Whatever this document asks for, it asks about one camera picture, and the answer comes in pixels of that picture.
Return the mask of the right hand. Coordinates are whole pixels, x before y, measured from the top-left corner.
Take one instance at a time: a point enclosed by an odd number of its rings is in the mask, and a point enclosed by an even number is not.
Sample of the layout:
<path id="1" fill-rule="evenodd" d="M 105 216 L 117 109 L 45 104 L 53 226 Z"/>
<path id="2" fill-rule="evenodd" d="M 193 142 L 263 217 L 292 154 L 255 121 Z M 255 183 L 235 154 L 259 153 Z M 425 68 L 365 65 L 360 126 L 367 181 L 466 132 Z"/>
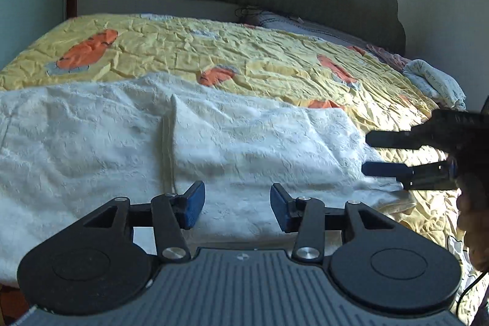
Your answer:
<path id="1" fill-rule="evenodd" d="M 465 233 L 464 242 L 472 265 L 479 271 L 488 271 L 487 193 L 475 174 L 458 177 L 457 184 L 461 191 L 457 199 L 458 228 Z"/>

